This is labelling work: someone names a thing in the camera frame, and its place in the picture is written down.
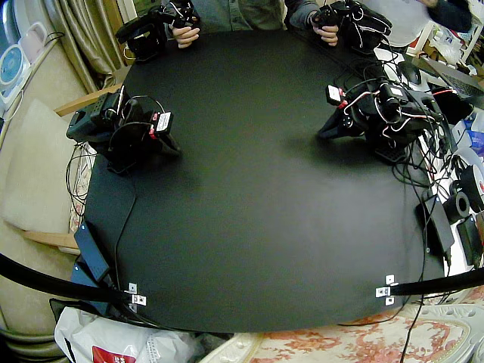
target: red sticker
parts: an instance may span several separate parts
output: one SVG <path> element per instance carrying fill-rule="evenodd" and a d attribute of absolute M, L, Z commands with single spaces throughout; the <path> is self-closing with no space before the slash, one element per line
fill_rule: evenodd
<path fill-rule="evenodd" d="M 129 355 L 111 353 L 97 346 L 92 346 L 92 359 L 94 363 L 136 363 Z"/>

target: controller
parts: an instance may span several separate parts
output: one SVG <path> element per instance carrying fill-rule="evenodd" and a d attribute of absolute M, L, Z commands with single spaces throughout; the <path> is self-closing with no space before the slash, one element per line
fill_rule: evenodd
<path fill-rule="evenodd" d="M 318 25 L 319 29 L 322 29 L 323 26 L 338 25 L 340 17 L 331 5 L 325 5 L 312 15 L 311 20 L 314 24 Z"/>

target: chair cushion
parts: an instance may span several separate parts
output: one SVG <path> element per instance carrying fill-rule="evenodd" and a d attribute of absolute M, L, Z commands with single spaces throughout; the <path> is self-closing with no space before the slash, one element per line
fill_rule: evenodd
<path fill-rule="evenodd" d="M 65 172 L 75 143 L 66 137 L 67 127 L 53 110 L 33 100 L 8 168 L 0 206 L 5 221 L 26 231 L 68 232 L 71 202 Z"/>
<path fill-rule="evenodd" d="M 375 315 L 359 324 L 379 321 L 391 314 Z M 400 360 L 412 317 L 364 327 L 328 326 L 317 329 L 266 333 L 250 363 L 365 362 Z M 469 329 L 459 321 L 418 320 L 411 334 L 406 360 L 441 361 L 463 343 Z"/>

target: black tabletop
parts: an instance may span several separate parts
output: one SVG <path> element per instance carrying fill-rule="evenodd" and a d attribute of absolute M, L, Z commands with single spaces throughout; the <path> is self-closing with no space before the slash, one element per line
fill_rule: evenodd
<path fill-rule="evenodd" d="M 112 257 L 138 195 L 118 255 L 141 314 L 189 330 L 316 327 L 388 309 L 375 298 L 386 275 L 419 278 L 411 187 L 363 140 L 315 138 L 343 70 L 327 51 L 284 31 L 220 33 L 130 70 L 131 96 L 174 113 L 183 154 L 128 177 L 98 157 L 85 216 Z M 429 258 L 426 278 L 441 276 Z"/>

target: hand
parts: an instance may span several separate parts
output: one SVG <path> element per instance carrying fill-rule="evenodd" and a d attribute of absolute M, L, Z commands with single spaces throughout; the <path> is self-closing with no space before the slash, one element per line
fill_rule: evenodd
<path fill-rule="evenodd" d="M 336 47 L 338 44 L 338 26 L 323 26 L 321 29 L 317 26 L 313 26 L 312 29 L 331 47 Z"/>
<path fill-rule="evenodd" d="M 332 47 L 336 47 L 336 44 L 338 44 L 338 26 L 323 26 L 321 29 L 319 29 L 319 25 L 312 21 L 312 17 L 316 14 L 316 11 L 313 11 L 311 14 L 309 14 L 308 19 L 312 25 L 312 29 L 316 34 L 321 36 L 321 39 L 329 44 Z"/>
<path fill-rule="evenodd" d="M 180 49 L 189 47 L 191 43 L 199 37 L 198 32 L 200 31 L 200 28 L 192 29 L 191 27 L 186 26 L 185 28 L 179 29 L 170 26 L 170 29 L 173 31 L 173 37 L 178 42 L 178 47 Z"/>
<path fill-rule="evenodd" d="M 421 2 L 422 4 L 427 6 L 428 8 L 434 8 L 439 3 L 439 0 L 418 0 L 418 2 Z"/>

